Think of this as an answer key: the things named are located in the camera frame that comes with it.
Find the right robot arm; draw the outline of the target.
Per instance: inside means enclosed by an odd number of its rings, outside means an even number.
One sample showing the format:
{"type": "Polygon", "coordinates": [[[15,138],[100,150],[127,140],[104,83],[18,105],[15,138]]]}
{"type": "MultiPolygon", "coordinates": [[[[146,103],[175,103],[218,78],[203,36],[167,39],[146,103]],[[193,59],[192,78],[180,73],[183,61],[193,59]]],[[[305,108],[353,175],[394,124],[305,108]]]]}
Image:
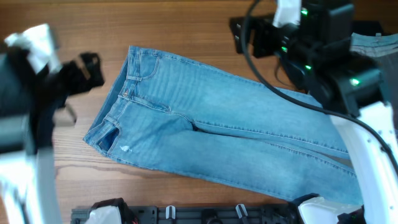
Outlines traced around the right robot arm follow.
{"type": "Polygon", "coordinates": [[[299,90],[318,102],[344,140],[362,205],[307,194],[267,206],[264,223],[396,223],[397,140],[386,82],[372,58],[350,51],[350,1],[279,1],[274,14],[232,17],[236,51],[248,62],[276,55],[299,90]]]}

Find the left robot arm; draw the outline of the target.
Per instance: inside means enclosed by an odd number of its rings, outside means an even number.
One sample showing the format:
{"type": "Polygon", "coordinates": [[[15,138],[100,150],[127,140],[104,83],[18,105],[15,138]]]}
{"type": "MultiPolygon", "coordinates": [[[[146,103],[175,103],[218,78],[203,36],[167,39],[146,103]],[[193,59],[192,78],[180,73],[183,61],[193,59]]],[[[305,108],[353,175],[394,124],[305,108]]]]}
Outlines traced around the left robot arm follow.
{"type": "Polygon", "coordinates": [[[104,84],[98,54],[61,62],[48,24],[1,44],[1,199],[9,223],[61,223],[55,187],[53,117],[72,95],[104,84]]]}

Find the light blue jeans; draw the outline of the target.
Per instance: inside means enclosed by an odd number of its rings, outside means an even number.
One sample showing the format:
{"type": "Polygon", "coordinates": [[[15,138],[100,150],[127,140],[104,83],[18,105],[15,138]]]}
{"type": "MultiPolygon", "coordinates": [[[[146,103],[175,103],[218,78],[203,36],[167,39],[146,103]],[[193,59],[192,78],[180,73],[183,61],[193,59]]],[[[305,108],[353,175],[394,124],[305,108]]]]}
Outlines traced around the light blue jeans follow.
{"type": "Polygon", "coordinates": [[[122,164],[284,200],[316,193],[360,205],[331,119],[264,85],[172,53],[132,46],[85,142],[122,164]]]}

